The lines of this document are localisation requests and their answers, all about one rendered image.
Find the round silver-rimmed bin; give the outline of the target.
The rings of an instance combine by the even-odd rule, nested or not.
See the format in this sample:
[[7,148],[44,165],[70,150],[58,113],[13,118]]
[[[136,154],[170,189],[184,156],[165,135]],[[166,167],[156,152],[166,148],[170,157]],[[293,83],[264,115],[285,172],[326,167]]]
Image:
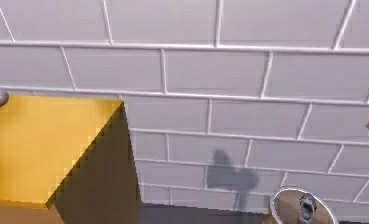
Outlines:
[[271,224],[339,224],[332,210],[315,193],[283,186],[271,195]]

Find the yellow cabinet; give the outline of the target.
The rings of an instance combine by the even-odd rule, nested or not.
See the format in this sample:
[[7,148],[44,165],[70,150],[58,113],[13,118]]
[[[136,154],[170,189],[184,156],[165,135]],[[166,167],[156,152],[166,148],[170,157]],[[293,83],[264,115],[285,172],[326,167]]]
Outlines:
[[137,224],[121,100],[11,95],[0,107],[0,224]]

